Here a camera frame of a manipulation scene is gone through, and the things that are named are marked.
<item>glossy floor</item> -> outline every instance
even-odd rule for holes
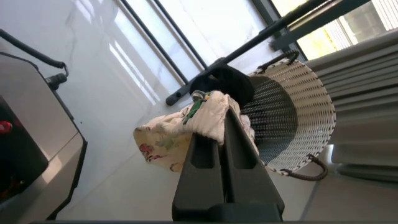
[[[265,27],[249,0],[162,1],[207,63],[225,56]],[[202,68],[150,1],[130,1],[188,79]],[[61,219],[171,219],[178,174],[147,165],[132,130],[172,113],[165,98],[182,82],[119,1],[1,1],[0,27],[70,70],[58,90],[86,138],[78,188]],[[4,40],[0,48],[32,60],[43,76],[58,73]],[[272,59],[267,42],[231,63],[249,72]]]

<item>gray curtain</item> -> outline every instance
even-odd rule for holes
[[[398,181],[398,32],[311,60],[336,108],[339,173]]]

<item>floral cloth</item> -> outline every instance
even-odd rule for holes
[[[220,91],[195,91],[192,99],[193,103],[181,111],[154,118],[134,130],[136,144],[148,163],[180,172],[192,133],[217,140],[220,146],[224,144],[225,114],[231,107],[240,115],[237,102]],[[246,134],[257,150],[249,118],[246,115],[241,115],[240,118]]]

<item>laundry basket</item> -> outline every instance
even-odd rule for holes
[[[335,128],[333,102],[322,82],[291,50],[250,74],[256,92],[242,110],[255,130],[255,143],[266,167],[281,175],[320,180],[327,167],[317,156]],[[310,162],[323,172],[315,177],[296,174]]]

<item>cloth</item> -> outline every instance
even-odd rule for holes
[[[190,94],[194,91],[210,92],[214,90],[228,94],[240,108],[243,108],[254,97],[254,87],[250,77],[225,63],[219,64],[211,70],[211,75],[200,75],[194,79],[190,87]]]
[[[229,107],[241,118],[242,126],[258,153],[250,120],[246,115],[240,116],[239,105],[229,95],[220,91],[195,91],[192,99],[193,103],[181,111],[154,118],[134,130],[136,144],[148,163],[180,172],[192,133],[212,138],[222,146],[225,114]]]

